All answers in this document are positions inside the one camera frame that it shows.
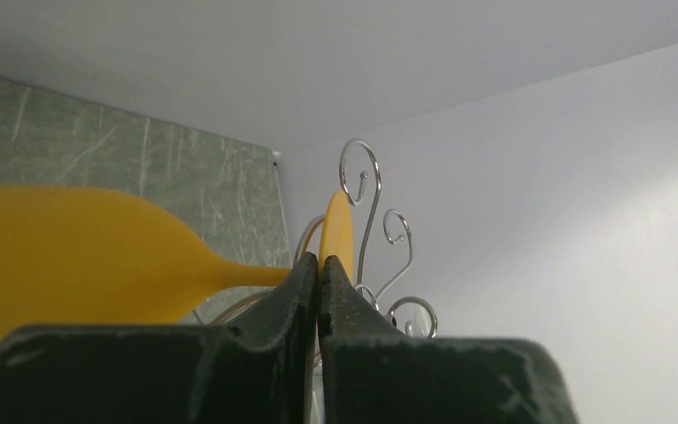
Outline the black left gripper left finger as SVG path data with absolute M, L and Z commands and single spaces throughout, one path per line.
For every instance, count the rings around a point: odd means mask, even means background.
M 0 423 L 303 423 L 319 263 L 223 325 L 28 326 L 0 343 Z

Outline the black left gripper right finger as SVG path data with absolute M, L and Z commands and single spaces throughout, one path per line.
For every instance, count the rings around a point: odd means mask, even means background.
M 333 256 L 320 283 L 327 422 L 577 422 L 561 370 L 542 345 L 405 336 L 356 292 Z

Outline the orange plastic goblet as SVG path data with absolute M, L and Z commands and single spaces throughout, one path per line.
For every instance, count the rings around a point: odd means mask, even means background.
M 129 193 L 0 185 L 0 341 L 28 325 L 176 324 L 217 292 L 288 273 L 223 259 Z

